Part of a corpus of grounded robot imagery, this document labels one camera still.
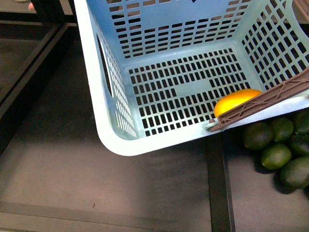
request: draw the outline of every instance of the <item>fruit pile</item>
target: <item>fruit pile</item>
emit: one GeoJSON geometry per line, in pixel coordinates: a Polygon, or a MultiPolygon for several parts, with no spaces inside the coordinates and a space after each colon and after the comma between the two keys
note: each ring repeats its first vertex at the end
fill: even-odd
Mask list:
{"type": "Polygon", "coordinates": [[[279,170],[282,183],[292,189],[309,186],[309,108],[293,117],[259,121],[245,128],[242,142],[261,151],[261,164],[279,170]]]}

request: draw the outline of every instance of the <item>brown basket handle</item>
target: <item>brown basket handle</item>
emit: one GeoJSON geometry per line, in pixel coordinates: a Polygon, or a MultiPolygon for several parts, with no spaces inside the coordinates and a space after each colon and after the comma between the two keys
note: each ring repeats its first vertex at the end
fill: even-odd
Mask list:
{"type": "Polygon", "coordinates": [[[219,124],[212,127],[210,131],[217,131],[229,126],[307,89],[309,89],[309,67],[289,80],[283,81],[266,92],[219,115],[219,124]]]}

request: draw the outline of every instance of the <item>yellow orange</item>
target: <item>yellow orange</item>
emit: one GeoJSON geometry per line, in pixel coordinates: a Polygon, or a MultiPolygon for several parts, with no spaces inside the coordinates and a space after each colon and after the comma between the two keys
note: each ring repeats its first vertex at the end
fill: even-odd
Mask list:
{"type": "Polygon", "coordinates": [[[234,93],[230,93],[229,95],[226,95],[220,99],[215,105],[214,115],[218,117],[226,111],[229,111],[230,109],[233,109],[234,107],[250,100],[251,98],[254,98],[260,93],[262,92],[256,89],[242,89],[234,93]]]}

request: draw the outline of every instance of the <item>basket bottom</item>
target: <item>basket bottom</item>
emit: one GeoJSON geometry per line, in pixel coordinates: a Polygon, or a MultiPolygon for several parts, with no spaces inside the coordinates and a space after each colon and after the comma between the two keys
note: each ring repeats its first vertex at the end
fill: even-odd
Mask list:
{"type": "Polygon", "coordinates": [[[219,99],[244,88],[264,91],[242,47],[210,46],[154,59],[128,69],[134,112],[142,136],[151,136],[215,118],[219,99]]]}

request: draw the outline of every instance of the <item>light blue plastic basket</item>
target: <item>light blue plastic basket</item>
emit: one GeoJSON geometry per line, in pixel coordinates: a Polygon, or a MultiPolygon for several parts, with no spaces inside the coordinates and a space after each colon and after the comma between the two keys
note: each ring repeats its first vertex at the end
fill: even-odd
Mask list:
{"type": "MultiPolygon", "coordinates": [[[[211,133],[219,99],[309,65],[292,0],[76,0],[102,142],[137,155],[211,133]]],[[[233,126],[309,107],[307,95],[233,126]]]]}

